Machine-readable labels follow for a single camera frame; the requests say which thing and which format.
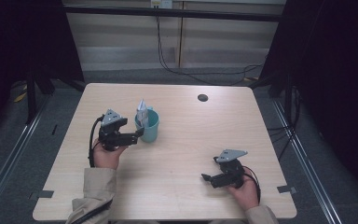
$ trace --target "beige sleeve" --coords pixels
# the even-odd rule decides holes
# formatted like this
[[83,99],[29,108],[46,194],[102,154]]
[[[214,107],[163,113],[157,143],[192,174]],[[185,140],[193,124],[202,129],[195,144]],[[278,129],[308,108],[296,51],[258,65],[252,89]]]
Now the beige sleeve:
[[[74,212],[68,217],[67,224],[73,223],[113,199],[116,194],[116,170],[107,168],[86,168],[84,171],[84,198],[73,199]],[[107,223],[110,210],[104,210],[99,215],[85,223]]]
[[246,217],[250,224],[278,224],[278,220],[275,217],[271,209],[265,205],[260,205],[251,208],[245,212]]

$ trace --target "wire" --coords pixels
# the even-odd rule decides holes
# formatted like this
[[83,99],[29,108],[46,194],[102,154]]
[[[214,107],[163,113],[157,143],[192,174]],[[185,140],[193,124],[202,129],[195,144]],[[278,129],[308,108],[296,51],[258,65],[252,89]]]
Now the wire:
[[[171,72],[174,73],[176,75],[180,75],[180,76],[187,76],[187,77],[191,77],[197,81],[200,81],[202,83],[208,84],[208,85],[212,85],[212,86],[234,86],[237,85],[241,82],[243,82],[243,79],[246,78],[246,73],[250,72],[252,70],[255,70],[258,67],[262,67],[264,66],[264,64],[252,64],[252,65],[248,65],[246,67],[244,67],[242,72],[234,72],[234,73],[184,73],[184,72],[176,72],[173,71],[166,63],[165,63],[165,59],[164,59],[164,55],[162,53],[162,44],[161,44],[161,35],[160,35],[160,28],[159,28],[159,16],[156,16],[156,22],[157,22],[157,28],[158,28],[158,60],[159,63],[161,64],[161,66]],[[234,83],[230,83],[230,84],[216,84],[216,83],[212,83],[212,82],[208,82],[205,80],[202,80],[198,77],[194,77],[196,75],[240,75],[243,74],[242,78],[239,81],[236,81]]]
[[297,87],[294,86],[294,88],[295,88],[295,100],[294,100],[294,104],[295,104],[295,107],[296,107],[296,116],[295,116],[294,122],[292,123],[292,126],[291,126],[291,127],[288,127],[288,129],[289,129],[288,133],[290,134],[290,136],[289,136],[289,139],[287,140],[286,144],[284,145],[282,152],[281,152],[280,155],[278,156],[278,161],[281,160],[282,155],[284,154],[284,152],[286,151],[287,147],[289,146],[290,141],[292,141],[293,136],[294,136],[295,131],[296,131],[296,126],[297,126],[297,123],[298,123],[298,120],[299,120],[299,115],[300,115],[300,109],[301,109],[301,103],[302,103],[302,101],[301,101],[300,94],[299,94],[299,92],[298,92]]
[[92,146],[92,140],[93,140],[93,136],[94,136],[94,130],[95,130],[95,126],[97,126],[97,123],[103,120],[104,115],[100,116],[99,118],[97,118],[94,122],[94,124],[92,125],[91,128],[91,133],[89,135],[89,166],[90,167],[95,167],[94,164],[94,147],[96,147],[98,144],[96,144],[94,147]]
[[284,135],[282,135],[281,137],[275,139],[274,141],[272,141],[272,143],[276,143],[278,142],[279,140],[283,139],[285,136],[287,135],[287,133],[285,133]]
[[247,166],[244,166],[244,165],[242,167],[248,169],[252,173],[253,176],[248,175],[248,174],[243,174],[243,175],[248,176],[255,183],[255,188],[256,188],[256,192],[257,192],[257,199],[258,199],[258,202],[260,203],[261,188],[260,188],[260,184],[259,184],[258,179],[257,179],[257,175],[255,174],[255,172],[251,168],[249,168]]
[[277,134],[280,134],[280,133],[282,133],[283,131],[284,131],[284,129],[278,131],[277,133],[272,133],[272,134],[269,135],[269,137],[272,137],[272,136],[275,136],[275,135],[277,135]]
[[92,150],[94,150],[99,144],[101,144],[100,141],[98,141],[97,144],[95,144],[95,146],[92,148]]

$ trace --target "hand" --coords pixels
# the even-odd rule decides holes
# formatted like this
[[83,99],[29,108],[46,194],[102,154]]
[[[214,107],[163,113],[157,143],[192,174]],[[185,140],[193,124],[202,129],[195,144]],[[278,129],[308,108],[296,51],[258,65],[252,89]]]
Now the hand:
[[127,147],[118,147],[115,151],[108,151],[103,148],[103,145],[97,139],[94,140],[94,164],[98,168],[110,168],[116,170],[121,153]]
[[[247,175],[251,175],[251,172],[247,168],[244,169]],[[257,207],[259,205],[257,199],[257,190],[255,182],[250,177],[244,175],[242,179],[243,185],[240,188],[235,189],[233,186],[228,186],[227,190],[232,194],[232,196],[234,196],[235,200],[243,209],[243,211],[247,211],[248,209]]]

